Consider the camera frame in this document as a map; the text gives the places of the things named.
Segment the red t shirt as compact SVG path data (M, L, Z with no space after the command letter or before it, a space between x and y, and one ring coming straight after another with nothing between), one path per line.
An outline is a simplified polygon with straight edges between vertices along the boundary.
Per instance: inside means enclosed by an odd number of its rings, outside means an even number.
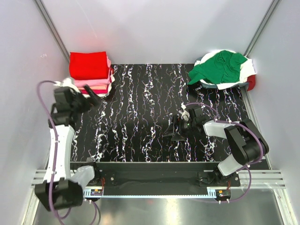
M75 80L108 78L109 66L106 52L71 52L69 72Z

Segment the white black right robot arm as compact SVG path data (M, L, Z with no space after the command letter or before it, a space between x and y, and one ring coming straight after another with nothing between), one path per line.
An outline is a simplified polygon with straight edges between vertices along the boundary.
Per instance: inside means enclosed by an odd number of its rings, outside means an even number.
M163 133L172 142L185 141L189 134L202 134L226 139L231 154L221 161L212 172L199 181L205 185L223 186L238 171L258 163L269 153L269 146L250 119L240 122L209 120L205 116L174 115Z

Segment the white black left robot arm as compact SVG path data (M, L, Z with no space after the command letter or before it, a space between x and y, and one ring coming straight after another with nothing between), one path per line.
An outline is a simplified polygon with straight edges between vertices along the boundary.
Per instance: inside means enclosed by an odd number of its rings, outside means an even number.
M81 206L84 190L101 181L96 162L87 162L71 174L70 154L79 115L98 103L98 96L86 85L90 97L85 97L74 85L55 83L51 109L45 107L51 135L48 167L43 181L35 185L35 195L47 211Z

